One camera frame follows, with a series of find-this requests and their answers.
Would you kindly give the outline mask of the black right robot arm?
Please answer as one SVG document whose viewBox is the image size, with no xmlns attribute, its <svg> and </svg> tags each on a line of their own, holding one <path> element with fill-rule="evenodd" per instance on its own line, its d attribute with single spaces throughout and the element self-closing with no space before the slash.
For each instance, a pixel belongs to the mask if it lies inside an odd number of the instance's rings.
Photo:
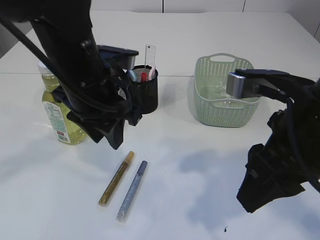
<svg viewBox="0 0 320 240">
<path fill-rule="evenodd" d="M 293 101 L 291 111 L 274 112 L 265 144 L 248 151 L 246 173 L 237 200 L 248 213 L 280 198 L 305 191 L 310 176 L 320 177 L 320 94 L 313 80 L 293 76 L 280 89 Z"/>
</svg>

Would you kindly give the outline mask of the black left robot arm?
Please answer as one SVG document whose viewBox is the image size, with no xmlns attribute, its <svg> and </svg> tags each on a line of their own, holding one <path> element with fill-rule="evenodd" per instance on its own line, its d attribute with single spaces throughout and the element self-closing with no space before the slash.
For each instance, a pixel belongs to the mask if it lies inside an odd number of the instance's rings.
<svg viewBox="0 0 320 240">
<path fill-rule="evenodd" d="M 3 0 L 0 23 L 58 78 L 53 97 L 67 118 L 118 149 L 125 122 L 142 118 L 129 78 L 138 52 L 96 44 L 90 8 L 89 0 Z"/>
</svg>

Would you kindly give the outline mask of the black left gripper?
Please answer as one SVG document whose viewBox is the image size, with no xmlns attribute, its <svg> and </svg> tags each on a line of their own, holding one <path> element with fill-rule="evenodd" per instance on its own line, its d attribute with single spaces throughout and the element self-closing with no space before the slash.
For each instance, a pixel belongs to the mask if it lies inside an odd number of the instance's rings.
<svg viewBox="0 0 320 240">
<path fill-rule="evenodd" d="M 75 86 L 71 89 L 59 86 L 52 95 L 69 108 L 67 119 L 84 130 L 95 143 L 105 137 L 117 150 L 124 141 L 125 120 L 136 126 L 142 118 L 142 111 L 133 102 L 131 79 L 127 72 L 123 78 L 109 76 L 98 89 L 104 90 L 102 100 L 94 99 L 98 96 L 97 90 L 90 95 L 83 87 Z"/>
</svg>

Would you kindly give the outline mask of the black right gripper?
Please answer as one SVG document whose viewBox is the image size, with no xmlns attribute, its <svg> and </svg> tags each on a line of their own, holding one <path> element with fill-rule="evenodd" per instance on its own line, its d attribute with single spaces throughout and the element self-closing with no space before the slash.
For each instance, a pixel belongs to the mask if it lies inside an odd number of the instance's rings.
<svg viewBox="0 0 320 240">
<path fill-rule="evenodd" d="M 286 109 L 274 112 L 267 125 L 272 133 L 265 144 L 250 148 L 236 195 L 247 213 L 304 192 L 305 182 L 320 189 L 319 103 L 290 102 Z"/>
</svg>

